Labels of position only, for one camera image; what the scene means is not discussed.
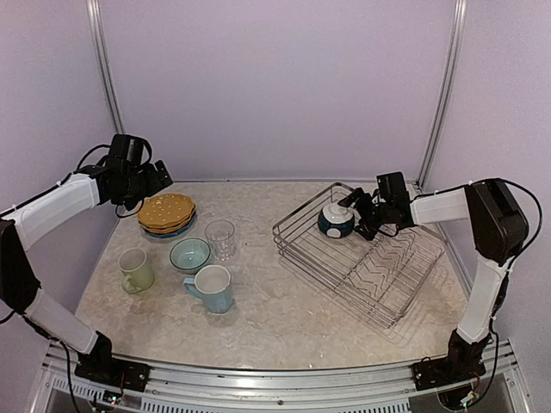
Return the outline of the dark teal white bowl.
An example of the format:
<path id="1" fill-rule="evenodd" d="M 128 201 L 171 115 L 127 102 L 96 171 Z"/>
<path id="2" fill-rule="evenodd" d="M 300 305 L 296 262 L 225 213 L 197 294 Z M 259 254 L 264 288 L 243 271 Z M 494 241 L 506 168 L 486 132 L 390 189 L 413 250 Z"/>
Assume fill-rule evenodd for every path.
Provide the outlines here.
<path id="1" fill-rule="evenodd" d="M 349 208 L 333 202 L 319 211 L 317 225 L 327 237 L 336 239 L 348 237 L 355 227 L 355 215 Z"/>

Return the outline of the yellow polka dot plate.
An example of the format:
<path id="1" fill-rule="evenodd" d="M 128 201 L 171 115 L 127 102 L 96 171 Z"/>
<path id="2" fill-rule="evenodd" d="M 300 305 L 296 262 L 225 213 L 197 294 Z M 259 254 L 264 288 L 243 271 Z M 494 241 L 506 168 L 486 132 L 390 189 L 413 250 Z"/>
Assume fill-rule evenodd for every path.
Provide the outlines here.
<path id="1" fill-rule="evenodd" d="M 144 214 L 138 216 L 138 222 L 140 227 L 154 234 L 167 234 L 181 230 L 184 226 L 191 223 L 192 218 L 195 216 L 196 209 L 192 209 L 187 215 L 180 218 L 167 218 L 165 216 L 146 217 Z"/>

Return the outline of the blue polka dot plate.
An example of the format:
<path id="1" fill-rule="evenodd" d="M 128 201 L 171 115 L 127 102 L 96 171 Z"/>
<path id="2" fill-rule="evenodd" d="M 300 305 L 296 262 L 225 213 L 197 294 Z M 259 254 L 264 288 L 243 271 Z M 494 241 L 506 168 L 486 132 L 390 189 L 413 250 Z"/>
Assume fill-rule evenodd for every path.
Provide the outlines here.
<path id="1" fill-rule="evenodd" d="M 191 220 L 185 226 L 183 226 L 182 228 L 177 229 L 175 231 L 171 231 L 171 232 L 164 233 L 164 234 L 157 234 L 157 233 L 154 233 L 154 232 L 151 232 L 151 231 L 147 231 L 146 229 L 143 229 L 142 232 L 146 236 L 152 237 L 152 238 L 155 238 L 155 239 L 169 239 L 169 238 L 173 238 L 173 237 L 178 237 L 178 236 L 182 235 L 183 233 L 185 233 L 186 231 L 188 231 L 190 228 L 192 228 L 195 221 L 196 221 L 196 219 L 197 219 L 197 214 L 195 213 L 191 217 Z"/>

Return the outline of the pale striped bowl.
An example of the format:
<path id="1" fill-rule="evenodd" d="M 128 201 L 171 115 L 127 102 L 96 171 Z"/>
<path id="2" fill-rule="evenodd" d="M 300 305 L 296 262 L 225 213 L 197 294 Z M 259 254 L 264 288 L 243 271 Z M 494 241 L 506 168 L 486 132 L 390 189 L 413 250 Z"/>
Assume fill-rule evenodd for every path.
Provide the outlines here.
<path id="1" fill-rule="evenodd" d="M 209 244 L 199 238 L 186 238 L 175 244 L 169 254 L 170 263 L 185 274 L 196 274 L 211 258 Z"/>

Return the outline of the clear glass cup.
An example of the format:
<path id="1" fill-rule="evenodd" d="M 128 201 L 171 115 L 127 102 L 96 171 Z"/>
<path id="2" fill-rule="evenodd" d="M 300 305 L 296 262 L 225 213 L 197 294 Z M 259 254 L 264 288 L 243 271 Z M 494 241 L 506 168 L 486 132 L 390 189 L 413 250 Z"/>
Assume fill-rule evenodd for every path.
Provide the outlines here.
<path id="1" fill-rule="evenodd" d="M 226 262 L 235 255 L 235 227 L 232 222 L 225 219 L 210 222 L 205 228 L 205 236 L 217 260 Z"/>

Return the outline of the light green cup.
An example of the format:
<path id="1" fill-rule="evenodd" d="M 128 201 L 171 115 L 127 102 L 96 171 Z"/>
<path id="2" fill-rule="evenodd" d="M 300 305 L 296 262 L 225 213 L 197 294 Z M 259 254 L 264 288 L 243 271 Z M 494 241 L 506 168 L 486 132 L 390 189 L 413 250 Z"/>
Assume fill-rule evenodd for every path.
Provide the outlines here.
<path id="1" fill-rule="evenodd" d="M 141 293 L 154 284 L 155 275 L 148 255 L 143 249 L 125 250 L 119 257 L 117 265 L 123 275 L 121 286 L 125 293 Z"/>

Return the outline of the light blue cup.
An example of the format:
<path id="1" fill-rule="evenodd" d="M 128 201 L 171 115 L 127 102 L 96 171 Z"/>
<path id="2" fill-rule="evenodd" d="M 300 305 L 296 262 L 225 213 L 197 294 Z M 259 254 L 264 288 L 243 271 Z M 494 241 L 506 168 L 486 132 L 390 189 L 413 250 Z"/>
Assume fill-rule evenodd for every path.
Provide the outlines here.
<path id="1" fill-rule="evenodd" d="M 207 265 L 194 277 L 185 278 L 183 287 L 211 313 L 225 314 L 232 307 L 232 276 L 223 266 Z"/>

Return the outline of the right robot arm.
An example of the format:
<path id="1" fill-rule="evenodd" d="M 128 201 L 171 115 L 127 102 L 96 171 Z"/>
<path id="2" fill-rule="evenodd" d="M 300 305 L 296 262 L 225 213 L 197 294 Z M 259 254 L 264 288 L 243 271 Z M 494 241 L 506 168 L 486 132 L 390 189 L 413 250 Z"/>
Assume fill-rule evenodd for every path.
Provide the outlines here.
<path id="1" fill-rule="evenodd" d="M 457 382 L 470 372 L 492 334 L 512 269 L 537 239 L 543 210 L 536 195 L 503 177 L 482 178 L 439 192 L 411 195 L 399 171 L 377 176 L 373 193 L 354 188 L 319 213 L 319 229 L 342 238 L 352 232 L 370 241 L 385 225 L 396 232 L 465 222 L 476 262 L 467 307 L 455 327 L 441 375 Z"/>

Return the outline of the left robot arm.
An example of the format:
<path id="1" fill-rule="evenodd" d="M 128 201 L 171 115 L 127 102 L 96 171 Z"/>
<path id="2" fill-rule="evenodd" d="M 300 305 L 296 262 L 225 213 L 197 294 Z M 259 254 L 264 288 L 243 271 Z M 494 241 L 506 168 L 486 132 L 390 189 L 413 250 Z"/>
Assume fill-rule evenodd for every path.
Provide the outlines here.
<path id="1" fill-rule="evenodd" d="M 52 241 L 61 248 L 56 258 L 68 258 L 74 269 L 81 268 L 76 254 L 91 242 L 79 236 L 76 246 L 69 246 L 74 221 L 106 204 L 132 211 L 172 180 L 144 138 L 116 134 L 101 147 L 106 152 L 96 162 L 81 158 L 49 189 L 1 213 L 1 301 L 39 334 L 75 351 L 81 365 L 109 383 L 121 373 L 111 341 L 47 292 L 40 281 L 39 254 Z"/>

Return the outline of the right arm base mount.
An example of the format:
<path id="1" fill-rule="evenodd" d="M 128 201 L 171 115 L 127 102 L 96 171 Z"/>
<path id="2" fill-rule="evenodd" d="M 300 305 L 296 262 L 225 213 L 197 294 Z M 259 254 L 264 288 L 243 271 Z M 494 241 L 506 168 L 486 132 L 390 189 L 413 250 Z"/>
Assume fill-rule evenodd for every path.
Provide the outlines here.
<path id="1" fill-rule="evenodd" d="M 424 358 L 411 365 L 412 377 L 417 391 L 424 391 L 446 385 L 452 385 L 465 380 L 476 379 L 486 373 L 486 367 L 481 362 L 471 365 L 456 365 L 446 357 Z"/>

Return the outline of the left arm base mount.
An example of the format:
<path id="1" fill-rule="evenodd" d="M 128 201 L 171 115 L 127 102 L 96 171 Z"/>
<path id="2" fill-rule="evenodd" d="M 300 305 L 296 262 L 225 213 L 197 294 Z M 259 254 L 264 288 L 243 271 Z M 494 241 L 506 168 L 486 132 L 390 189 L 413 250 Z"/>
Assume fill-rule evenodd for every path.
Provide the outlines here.
<path id="1" fill-rule="evenodd" d="M 117 387 L 123 391 L 144 392 L 150 371 L 151 367 L 144 363 L 113 359 L 111 367 L 107 370 L 102 370 L 100 367 L 86 367 L 83 363 L 78 363 L 75 374 L 77 377 Z"/>

